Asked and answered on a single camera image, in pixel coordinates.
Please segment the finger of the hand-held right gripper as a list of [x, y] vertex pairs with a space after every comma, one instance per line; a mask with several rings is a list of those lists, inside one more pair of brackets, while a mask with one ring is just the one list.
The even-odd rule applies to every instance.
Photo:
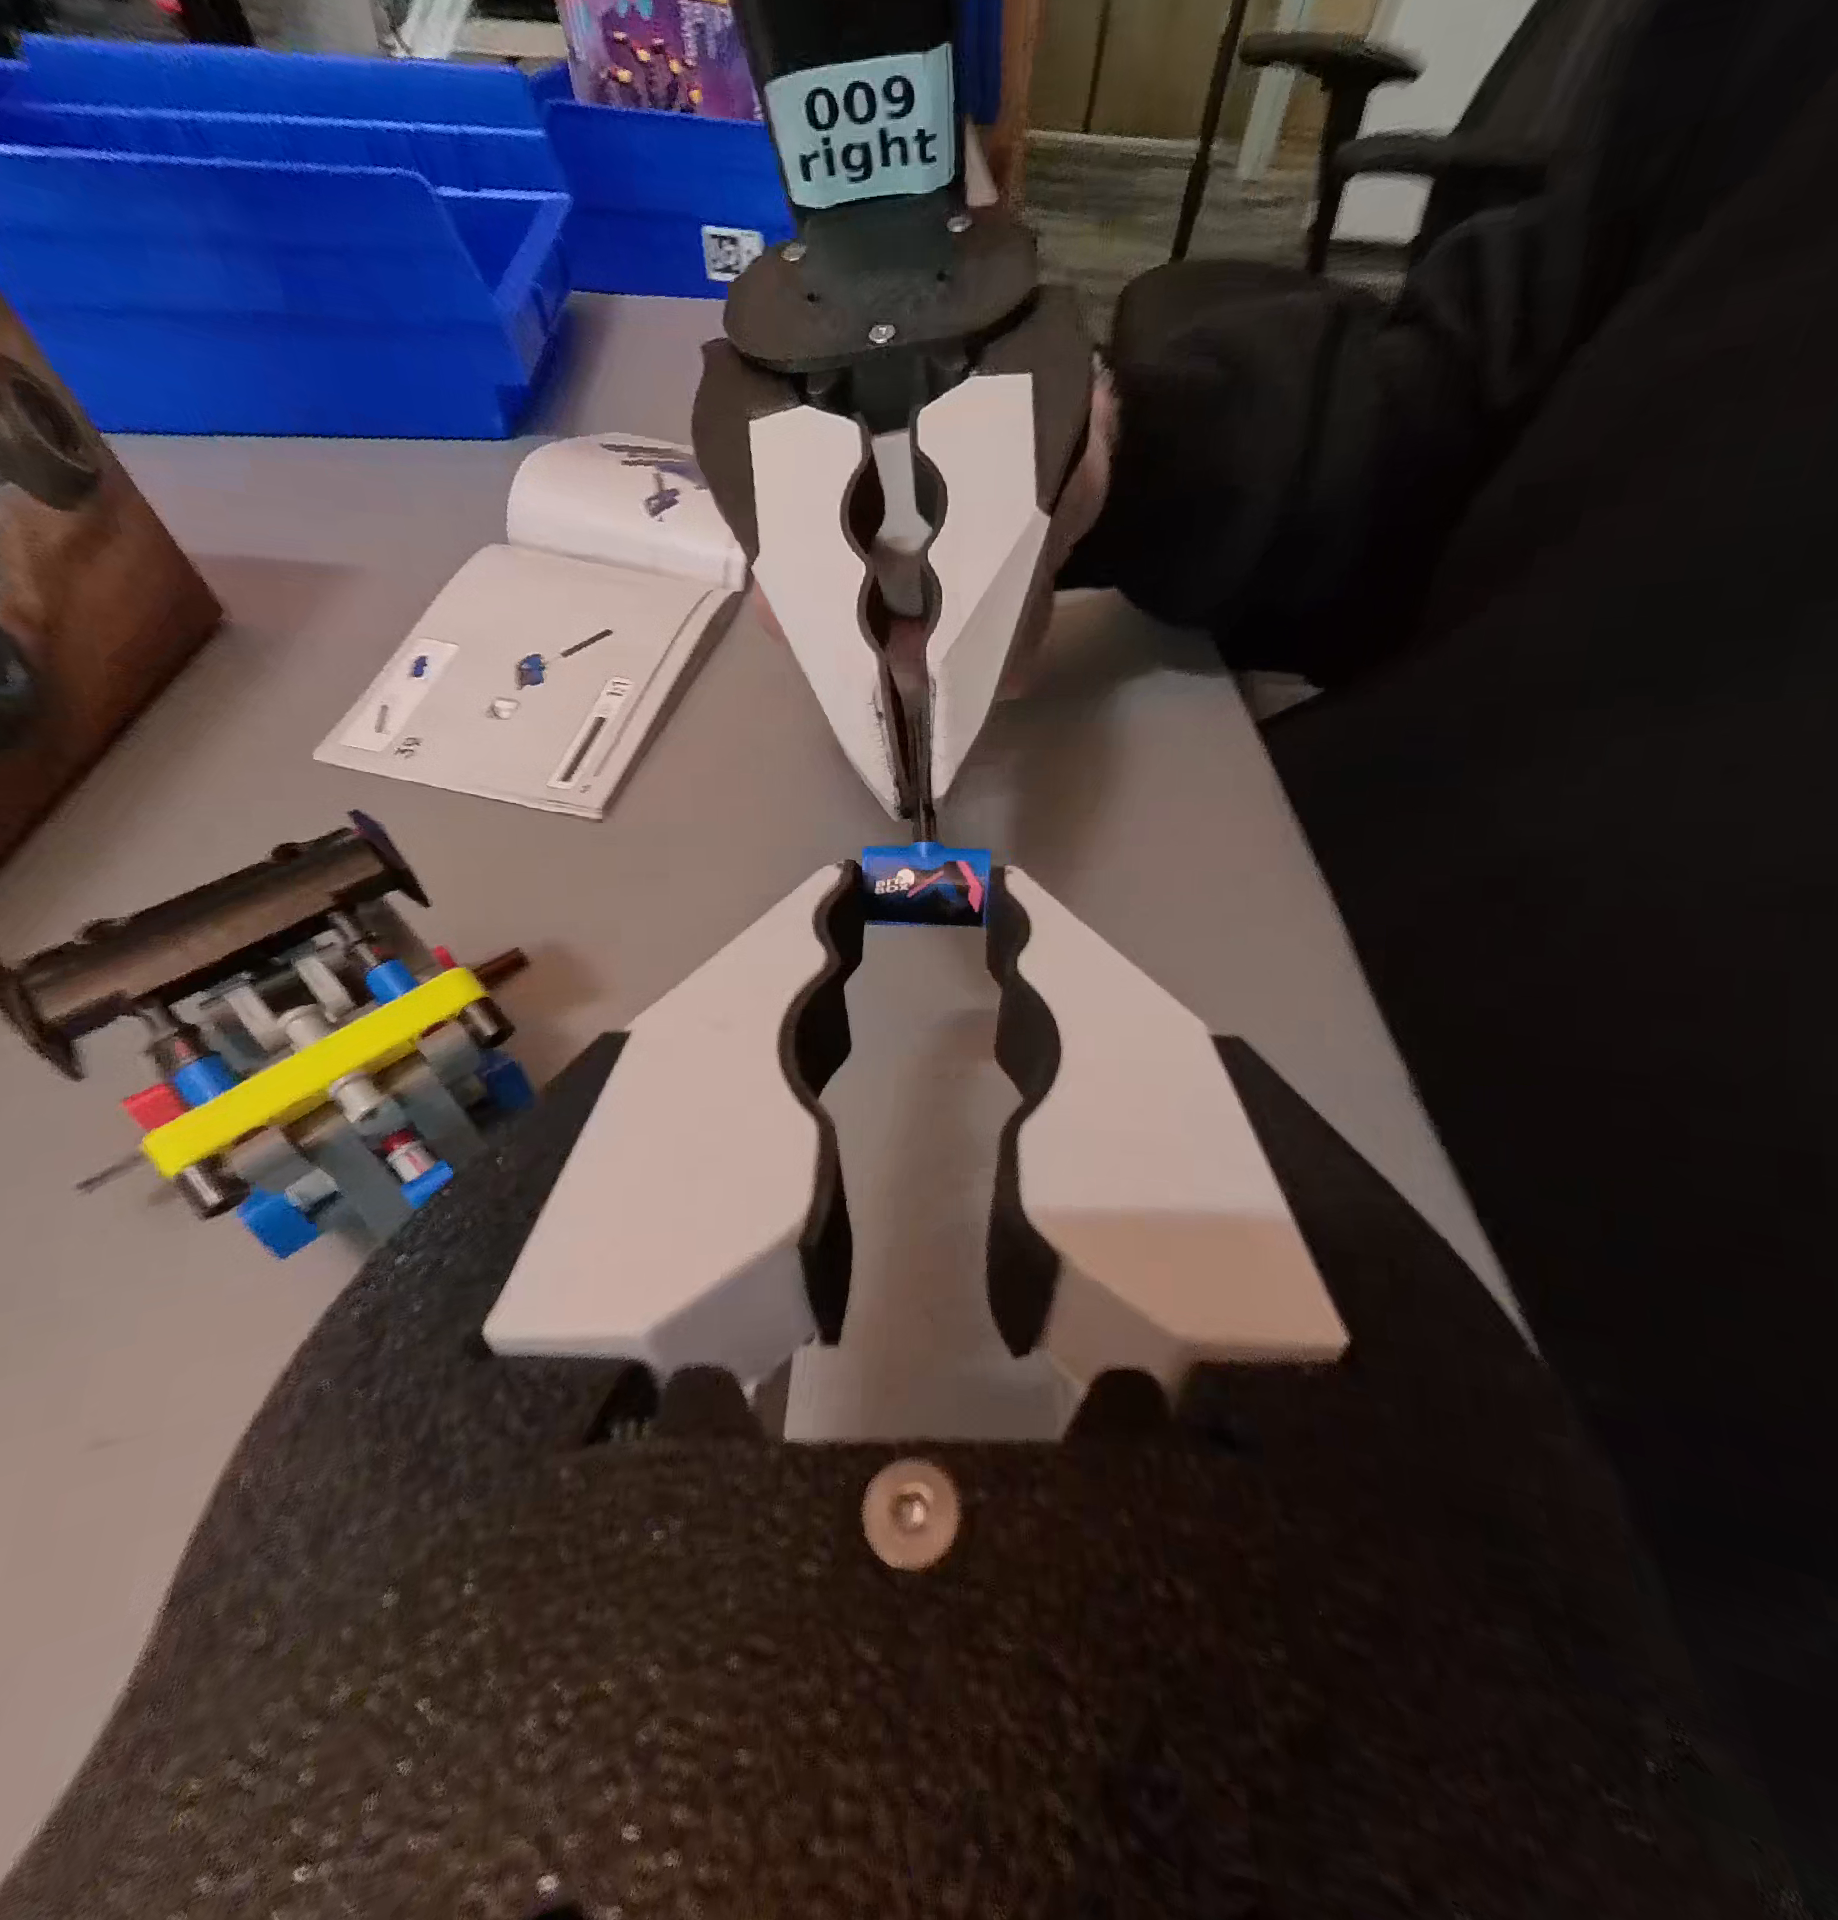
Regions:
[[1045, 544], [1034, 378], [974, 376], [933, 400], [907, 460], [933, 481], [934, 527], [925, 548], [892, 552], [892, 617], [931, 619], [892, 641], [893, 795], [937, 805], [996, 703]]
[[884, 709], [884, 653], [864, 617], [869, 562], [848, 521], [866, 467], [858, 422], [789, 407], [749, 428], [759, 553], [754, 586], [778, 622], [836, 743], [892, 818], [902, 816]]

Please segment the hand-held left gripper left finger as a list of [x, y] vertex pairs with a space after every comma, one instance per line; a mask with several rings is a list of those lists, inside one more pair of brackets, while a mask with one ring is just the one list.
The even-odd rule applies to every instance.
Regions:
[[639, 1015], [482, 1324], [499, 1356], [774, 1373], [834, 1347], [855, 1238], [820, 1096], [852, 1051], [836, 861]]

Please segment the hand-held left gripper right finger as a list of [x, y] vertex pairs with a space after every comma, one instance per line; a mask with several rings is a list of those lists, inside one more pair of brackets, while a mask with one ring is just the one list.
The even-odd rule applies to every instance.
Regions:
[[1212, 1032], [1020, 867], [995, 877], [985, 1296], [1057, 1369], [1326, 1366], [1349, 1333]]

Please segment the person's black jacket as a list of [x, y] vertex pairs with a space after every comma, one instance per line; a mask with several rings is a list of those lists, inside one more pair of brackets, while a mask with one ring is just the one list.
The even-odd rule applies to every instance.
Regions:
[[1838, 5], [1649, 5], [1543, 206], [1325, 318], [1280, 771], [1838, 1916]]

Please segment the purple printed box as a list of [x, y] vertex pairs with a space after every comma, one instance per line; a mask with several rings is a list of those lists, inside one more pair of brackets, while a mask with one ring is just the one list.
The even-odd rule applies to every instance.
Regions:
[[572, 93], [588, 105], [759, 123], [727, 2], [558, 2]]

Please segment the blue lego piece with sticker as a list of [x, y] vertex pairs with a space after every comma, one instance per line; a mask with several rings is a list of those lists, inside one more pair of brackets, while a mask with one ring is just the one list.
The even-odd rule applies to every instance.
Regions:
[[993, 853], [938, 843], [877, 844], [860, 853], [870, 927], [975, 931], [985, 923]]

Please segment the blue plastic bin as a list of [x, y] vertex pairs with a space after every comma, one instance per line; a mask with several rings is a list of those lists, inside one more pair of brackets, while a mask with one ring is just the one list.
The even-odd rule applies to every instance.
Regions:
[[523, 75], [444, 61], [38, 37], [0, 58], [0, 147], [568, 191]]
[[108, 435], [513, 437], [567, 194], [0, 143], [0, 296]]

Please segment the black lego axle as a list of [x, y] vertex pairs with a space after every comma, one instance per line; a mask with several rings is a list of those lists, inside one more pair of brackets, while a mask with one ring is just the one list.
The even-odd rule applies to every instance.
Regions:
[[933, 676], [919, 633], [899, 633], [885, 649], [893, 770], [902, 818], [919, 843], [937, 841], [933, 768]]

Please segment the open instruction booklet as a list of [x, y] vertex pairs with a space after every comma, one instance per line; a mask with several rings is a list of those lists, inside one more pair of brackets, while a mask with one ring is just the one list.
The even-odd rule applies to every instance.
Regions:
[[316, 758], [600, 821], [744, 589], [693, 446], [541, 443]]

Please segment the person's right forearm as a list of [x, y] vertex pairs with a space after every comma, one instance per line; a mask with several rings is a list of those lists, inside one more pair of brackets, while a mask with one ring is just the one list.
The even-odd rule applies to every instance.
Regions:
[[1055, 582], [1317, 690], [1389, 651], [1475, 487], [1507, 328], [1460, 254], [1394, 300], [1189, 259], [1122, 290]]

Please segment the lego engine assembly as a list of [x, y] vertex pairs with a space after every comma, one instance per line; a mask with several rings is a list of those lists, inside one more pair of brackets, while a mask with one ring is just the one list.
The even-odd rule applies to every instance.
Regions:
[[389, 831], [337, 830], [58, 946], [0, 959], [0, 1018], [81, 1080], [135, 1024], [133, 1163], [286, 1260], [328, 1227], [390, 1238], [533, 1099], [498, 992], [531, 959], [462, 965], [403, 907], [427, 889]]

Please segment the lego set box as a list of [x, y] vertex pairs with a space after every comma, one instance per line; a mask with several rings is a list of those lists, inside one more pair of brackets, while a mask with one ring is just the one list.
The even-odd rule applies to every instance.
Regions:
[[223, 617], [0, 295], [0, 870]]

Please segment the blue bin with code tag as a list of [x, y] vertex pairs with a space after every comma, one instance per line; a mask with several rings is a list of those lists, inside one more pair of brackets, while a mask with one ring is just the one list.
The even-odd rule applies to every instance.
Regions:
[[549, 102], [543, 125], [570, 194], [572, 287], [723, 300], [796, 226], [759, 123]]

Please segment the black office chair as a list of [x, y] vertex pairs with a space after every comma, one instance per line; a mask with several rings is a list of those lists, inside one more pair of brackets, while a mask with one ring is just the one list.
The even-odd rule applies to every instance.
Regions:
[[1238, 62], [1312, 78], [1325, 96], [1315, 203], [1304, 237], [1304, 271], [1313, 276], [1329, 267], [1341, 201], [1356, 180], [1423, 180], [1436, 196], [1451, 191], [1451, 203], [1467, 210], [1529, 197], [1548, 180], [1551, 164], [1543, 153], [1475, 133], [1364, 135], [1362, 121], [1371, 95], [1389, 83], [1417, 81], [1423, 75], [1417, 61], [1362, 34], [1313, 31], [1243, 34], [1243, 8], [1232, 5], [1203, 102], [1187, 186], [1173, 231], [1173, 265], [1185, 261], [1191, 254], [1210, 180], [1212, 147]]

